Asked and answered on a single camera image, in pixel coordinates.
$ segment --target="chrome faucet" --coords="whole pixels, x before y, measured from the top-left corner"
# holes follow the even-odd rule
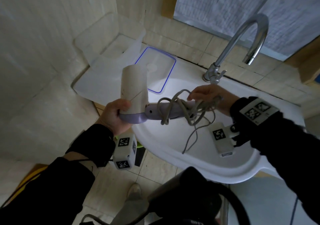
[[[265,14],[255,14],[252,17],[250,17],[244,24],[241,25],[241,27],[238,29],[238,31],[235,33],[235,35],[232,37],[226,48],[223,50],[219,58],[216,62],[212,63],[209,67],[209,69],[202,75],[202,79],[206,82],[210,82],[211,84],[218,84],[221,77],[226,73],[226,70],[223,70],[220,74],[218,73],[218,70],[220,69],[221,63],[224,61],[226,56],[230,53],[230,51],[233,49],[236,42],[240,39],[240,37],[250,28],[254,23],[258,25],[256,37],[254,38],[254,42],[252,43],[251,48],[249,49],[248,53],[246,54],[245,58],[242,60],[247,65],[250,65],[254,58],[259,53],[264,40],[266,39],[266,35],[268,33],[269,29],[269,19]]]

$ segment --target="faucet handle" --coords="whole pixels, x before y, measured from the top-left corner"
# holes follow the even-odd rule
[[[210,83],[211,84],[218,84],[221,77],[223,77],[223,75],[226,73],[226,70],[223,70],[219,75],[213,75],[212,77],[210,77]]]

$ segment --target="hand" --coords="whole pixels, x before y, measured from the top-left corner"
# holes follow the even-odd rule
[[[239,99],[236,95],[228,92],[226,89],[215,85],[204,85],[196,87],[188,96],[187,100],[203,100],[211,101],[214,97],[220,95],[222,100],[217,106],[217,110],[221,113],[230,116],[231,106]]]
[[[130,101],[125,99],[117,99],[108,103],[102,115],[96,121],[96,124],[104,125],[111,130],[115,136],[124,133],[132,124],[126,123],[119,118],[119,110],[127,111],[130,106]]]

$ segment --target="shoe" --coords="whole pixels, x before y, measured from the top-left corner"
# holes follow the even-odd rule
[[[131,185],[131,187],[128,190],[127,197],[129,197],[129,195],[131,195],[132,193],[137,193],[139,194],[139,196],[141,196],[141,187],[138,183],[134,183]]]

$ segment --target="leg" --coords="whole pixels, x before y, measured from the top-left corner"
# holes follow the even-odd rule
[[[141,197],[140,185],[134,183],[128,191],[128,196],[122,209],[113,219],[111,225],[125,225],[132,222],[148,209],[148,205],[148,201],[143,200]],[[144,219],[138,222],[137,225],[144,225]]]

